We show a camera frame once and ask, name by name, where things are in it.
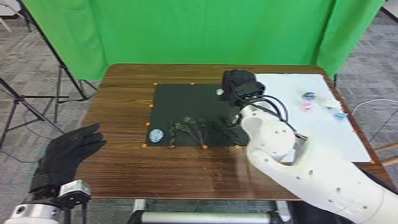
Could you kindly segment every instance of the tripod stand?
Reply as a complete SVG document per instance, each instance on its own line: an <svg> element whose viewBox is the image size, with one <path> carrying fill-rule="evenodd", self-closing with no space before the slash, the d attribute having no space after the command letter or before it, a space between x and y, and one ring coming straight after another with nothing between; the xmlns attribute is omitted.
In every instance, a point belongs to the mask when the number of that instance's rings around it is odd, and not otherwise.
<svg viewBox="0 0 398 224"><path fill-rule="evenodd" d="M46 118L46 112L48 112L53 100L59 99L59 98L69 98L69 97L68 96L25 96L25 95L20 95L16 90L13 89L13 87L9 86L9 84L7 84L7 82L6 82L6 80L2 78L0 78L0 86L4 86L4 88L7 90L7 91L4 91L4 93L9 95L9 97L14 100L13 107L11 107L9 118L7 118L6 127L4 127L2 138L0 138L0 149L2 149L9 131L16 130L18 128L22 128L29 124L36 123L38 121L45 121L48 126L53 129L57 129L57 131L64 134L64 131L61 130L59 126L55 125L55 123ZM38 111L38 109L34 108L34 106L30 105L30 103L27 102L25 99L50 99L50 102L46 104L46 108L45 108L43 112ZM25 123L16 125L14 127L11 127L14 113L16 113L16 106L18 105L25 106L25 108L29 109L30 113L36 116L36 119L27 121Z"/></svg>

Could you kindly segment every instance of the black mat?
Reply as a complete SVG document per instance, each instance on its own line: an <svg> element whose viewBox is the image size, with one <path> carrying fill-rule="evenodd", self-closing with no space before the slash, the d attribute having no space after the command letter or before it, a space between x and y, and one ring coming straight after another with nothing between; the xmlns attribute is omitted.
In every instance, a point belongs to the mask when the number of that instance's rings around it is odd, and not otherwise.
<svg viewBox="0 0 398 224"><path fill-rule="evenodd" d="M228 102L219 100L219 88L221 85L213 84L157 85L146 140L149 146L199 146L201 137L210 147L247 145L249 137L242 128L229 127L238 108L231 108ZM176 127L178 123L190 128L190 133L176 129L173 131L171 125ZM149 141L153 129L164 132L164 139L158 143Z"/></svg>

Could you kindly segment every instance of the wooden table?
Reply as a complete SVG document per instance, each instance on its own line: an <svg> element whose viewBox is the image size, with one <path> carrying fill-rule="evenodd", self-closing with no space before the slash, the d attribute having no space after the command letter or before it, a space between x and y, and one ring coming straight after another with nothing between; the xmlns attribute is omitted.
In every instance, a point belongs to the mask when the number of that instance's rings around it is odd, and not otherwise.
<svg viewBox="0 0 398 224"><path fill-rule="evenodd" d="M84 120L84 125L101 124L109 140L78 169L78 178L91 185L94 198L297 200L251 166L244 148L142 148L153 83L215 84L222 72L237 68L256 73L324 74L336 99L343 102L324 70L315 66L114 65ZM375 161L359 167L393 185L352 115L350 122Z"/></svg>

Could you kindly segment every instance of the blue object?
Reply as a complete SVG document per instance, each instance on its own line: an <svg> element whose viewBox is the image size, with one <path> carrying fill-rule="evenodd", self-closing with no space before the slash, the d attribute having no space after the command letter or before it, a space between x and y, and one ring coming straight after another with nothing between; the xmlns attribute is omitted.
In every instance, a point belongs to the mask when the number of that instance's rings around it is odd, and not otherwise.
<svg viewBox="0 0 398 224"><path fill-rule="evenodd" d="M347 113L336 113L332 116L338 120L345 120L348 115Z"/></svg>
<svg viewBox="0 0 398 224"><path fill-rule="evenodd" d="M313 92L306 92L304 95L302 95L302 99L308 100L308 101L313 101L315 98L316 98L315 93Z"/></svg>
<svg viewBox="0 0 398 224"><path fill-rule="evenodd" d="M160 129L153 129L149 133L149 140L153 143L158 143L164 138L164 132Z"/></svg>

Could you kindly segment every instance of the green screen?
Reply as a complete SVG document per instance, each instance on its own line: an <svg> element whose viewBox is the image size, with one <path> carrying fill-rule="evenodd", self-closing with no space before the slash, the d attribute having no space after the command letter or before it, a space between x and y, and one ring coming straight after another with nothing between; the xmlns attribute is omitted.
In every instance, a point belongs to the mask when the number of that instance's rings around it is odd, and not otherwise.
<svg viewBox="0 0 398 224"><path fill-rule="evenodd" d="M23 0L80 79L116 63L318 65L332 76L382 0Z"/></svg>

